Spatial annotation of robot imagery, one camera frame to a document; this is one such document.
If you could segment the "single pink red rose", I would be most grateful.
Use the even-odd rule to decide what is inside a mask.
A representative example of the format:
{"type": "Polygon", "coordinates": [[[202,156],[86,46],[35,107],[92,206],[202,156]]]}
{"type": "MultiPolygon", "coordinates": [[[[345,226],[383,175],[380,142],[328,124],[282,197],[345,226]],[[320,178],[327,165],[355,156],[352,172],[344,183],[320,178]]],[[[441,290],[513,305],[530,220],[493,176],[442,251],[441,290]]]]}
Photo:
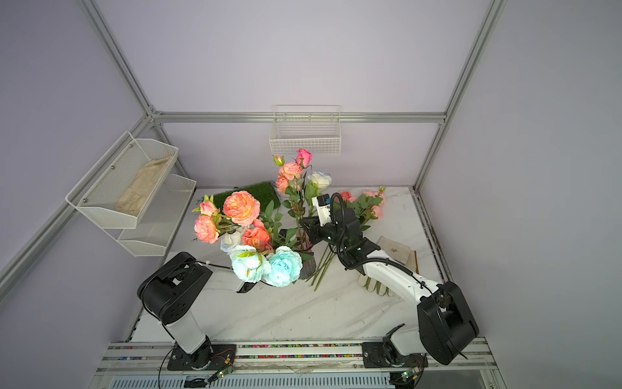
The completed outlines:
{"type": "Polygon", "coordinates": [[[348,223],[353,221],[355,214],[352,210],[347,211],[340,193],[333,196],[321,194],[313,198],[312,204],[316,207],[318,218],[312,232],[318,233],[319,240],[327,244],[311,280],[314,291],[317,291],[335,259],[340,261],[345,270],[356,269],[354,257],[348,253],[348,243],[351,241],[348,223]]]}

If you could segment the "pink rose bunch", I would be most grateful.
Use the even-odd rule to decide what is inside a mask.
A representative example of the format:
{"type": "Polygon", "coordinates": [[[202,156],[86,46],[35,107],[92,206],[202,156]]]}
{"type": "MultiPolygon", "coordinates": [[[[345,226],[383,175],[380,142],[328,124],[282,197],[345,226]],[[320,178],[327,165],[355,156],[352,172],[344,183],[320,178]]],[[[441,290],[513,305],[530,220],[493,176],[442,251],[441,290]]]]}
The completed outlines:
{"type": "Polygon", "coordinates": [[[382,209],[386,204],[385,192],[385,186],[380,186],[377,191],[364,191],[353,203],[362,231],[368,230],[372,221],[383,217],[382,209]]]}

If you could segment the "pink spray rose stem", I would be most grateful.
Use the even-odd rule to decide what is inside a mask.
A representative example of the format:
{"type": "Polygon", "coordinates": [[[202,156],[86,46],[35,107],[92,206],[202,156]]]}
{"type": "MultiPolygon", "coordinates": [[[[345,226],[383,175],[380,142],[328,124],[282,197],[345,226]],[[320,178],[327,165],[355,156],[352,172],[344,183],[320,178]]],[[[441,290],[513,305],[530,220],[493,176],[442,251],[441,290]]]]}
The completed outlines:
{"type": "Polygon", "coordinates": [[[300,225],[301,218],[305,216],[304,169],[296,162],[286,163],[282,156],[273,156],[273,160],[279,168],[275,183],[276,190],[287,197],[288,214],[295,219],[297,225],[300,225]]]}

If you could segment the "magenta rose stem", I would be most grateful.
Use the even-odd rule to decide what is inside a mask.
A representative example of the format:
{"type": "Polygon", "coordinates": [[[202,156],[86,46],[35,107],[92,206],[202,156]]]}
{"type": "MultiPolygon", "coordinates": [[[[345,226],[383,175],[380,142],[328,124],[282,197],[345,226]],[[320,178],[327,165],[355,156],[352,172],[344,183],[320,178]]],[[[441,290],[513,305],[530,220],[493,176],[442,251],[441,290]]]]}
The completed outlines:
{"type": "Polygon", "coordinates": [[[313,160],[313,155],[306,149],[299,149],[297,151],[296,163],[303,169],[307,169],[313,160]]]}

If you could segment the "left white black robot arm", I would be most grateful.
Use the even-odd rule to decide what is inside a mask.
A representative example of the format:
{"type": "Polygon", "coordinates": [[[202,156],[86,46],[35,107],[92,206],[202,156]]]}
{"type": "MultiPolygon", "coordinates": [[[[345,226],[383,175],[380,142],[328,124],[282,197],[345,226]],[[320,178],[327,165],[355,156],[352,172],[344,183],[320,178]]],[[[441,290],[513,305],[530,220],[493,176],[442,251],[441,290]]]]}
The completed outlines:
{"type": "Polygon", "coordinates": [[[206,286],[238,294],[248,293],[254,282],[240,280],[233,270],[198,261],[182,251],[147,277],[137,290],[143,308],[155,317],[189,357],[211,349],[211,342],[191,308],[206,286]]]}

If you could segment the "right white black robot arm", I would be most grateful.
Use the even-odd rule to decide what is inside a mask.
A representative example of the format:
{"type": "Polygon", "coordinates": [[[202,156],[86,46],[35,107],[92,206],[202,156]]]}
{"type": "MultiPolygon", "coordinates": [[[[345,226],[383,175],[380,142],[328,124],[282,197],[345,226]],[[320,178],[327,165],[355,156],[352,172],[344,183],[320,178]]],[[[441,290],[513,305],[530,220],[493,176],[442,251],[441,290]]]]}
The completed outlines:
{"type": "Polygon", "coordinates": [[[350,209],[336,216],[306,217],[301,227],[312,243],[326,242],[347,270],[356,270],[416,308],[417,325],[399,324],[380,342],[363,343],[364,363],[372,367],[411,366],[425,354],[448,366],[479,335],[479,327],[463,295],[451,281],[426,279],[392,259],[363,234],[350,209]]]}

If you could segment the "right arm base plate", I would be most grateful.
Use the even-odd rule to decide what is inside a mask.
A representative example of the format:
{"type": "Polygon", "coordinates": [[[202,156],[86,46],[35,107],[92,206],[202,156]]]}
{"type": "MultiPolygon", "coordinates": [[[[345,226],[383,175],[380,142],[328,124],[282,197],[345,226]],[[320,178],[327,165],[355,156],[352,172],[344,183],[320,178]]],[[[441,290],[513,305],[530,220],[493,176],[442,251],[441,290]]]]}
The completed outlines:
{"type": "Polygon", "coordinates": [[[364,342],[361,347],[365,368],[427,368],[429,365],[423,353],[404,355],[389,342],[364,342]]]}

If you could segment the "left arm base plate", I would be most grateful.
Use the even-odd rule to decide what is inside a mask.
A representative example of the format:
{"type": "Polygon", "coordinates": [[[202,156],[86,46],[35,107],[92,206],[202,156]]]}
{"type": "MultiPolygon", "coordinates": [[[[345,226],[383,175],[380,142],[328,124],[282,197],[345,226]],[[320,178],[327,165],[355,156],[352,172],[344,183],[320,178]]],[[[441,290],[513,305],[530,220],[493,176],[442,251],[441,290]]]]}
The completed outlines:
{"type": "Polygon", "coordinates": [[[234,344],[205,344],[195,353],[186,353],[180,346],[173,349],[167,371],[222,371],[235,362],[234,344]]]}

